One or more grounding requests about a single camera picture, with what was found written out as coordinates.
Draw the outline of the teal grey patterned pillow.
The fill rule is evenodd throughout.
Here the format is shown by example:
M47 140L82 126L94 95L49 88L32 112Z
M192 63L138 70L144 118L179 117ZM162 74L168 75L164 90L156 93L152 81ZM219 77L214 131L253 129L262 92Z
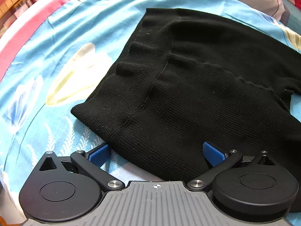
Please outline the teal grey patterned pillow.
M300 28L300 10L292 5L288 0L282 0L285 12L282 15L281 22L290 27L291 29L295 28L296 30Z

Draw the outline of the black knit pants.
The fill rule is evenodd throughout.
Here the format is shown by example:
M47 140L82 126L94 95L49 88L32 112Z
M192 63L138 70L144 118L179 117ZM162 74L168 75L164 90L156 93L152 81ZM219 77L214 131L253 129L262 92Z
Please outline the black knit pants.
M205 173L220 152L267 150L300 179L300 53L236 21L148 8L85 102L71 109L114 151L162 180Z

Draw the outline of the blue floral bed sheet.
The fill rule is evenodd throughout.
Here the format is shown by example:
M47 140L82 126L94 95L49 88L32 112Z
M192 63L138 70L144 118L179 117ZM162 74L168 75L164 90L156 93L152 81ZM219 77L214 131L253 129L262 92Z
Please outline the blue floral bed sheet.
M237 0L39 0L1 38L1 219L25 216L19 192L45 152L68 156L102 139L71 108L95 89L146 8L211 12L300 50L300 22L280 21Z

